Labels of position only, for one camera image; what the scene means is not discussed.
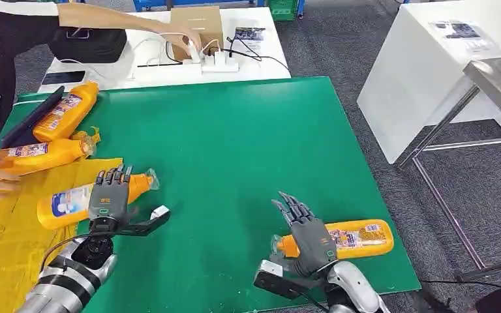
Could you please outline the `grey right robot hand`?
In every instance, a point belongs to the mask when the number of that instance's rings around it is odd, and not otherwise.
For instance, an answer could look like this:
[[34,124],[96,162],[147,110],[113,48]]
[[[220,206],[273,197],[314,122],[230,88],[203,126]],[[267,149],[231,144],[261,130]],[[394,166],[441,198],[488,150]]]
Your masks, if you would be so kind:
[[337,248],[324,222],[303,202],[280,191],[282,202],[273,200],[288,224],[299,255],[281,257],[277,262],[285,270],[302,277],[315,276],[337,261]]

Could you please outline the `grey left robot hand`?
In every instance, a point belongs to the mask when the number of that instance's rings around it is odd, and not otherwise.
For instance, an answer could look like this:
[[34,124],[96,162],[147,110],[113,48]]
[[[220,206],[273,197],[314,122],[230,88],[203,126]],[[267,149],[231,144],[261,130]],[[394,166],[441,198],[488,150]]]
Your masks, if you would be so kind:
[[120,164],[101,170],[89,199],[89,231],[117,232],[129,224],[128,198],[132,166]]

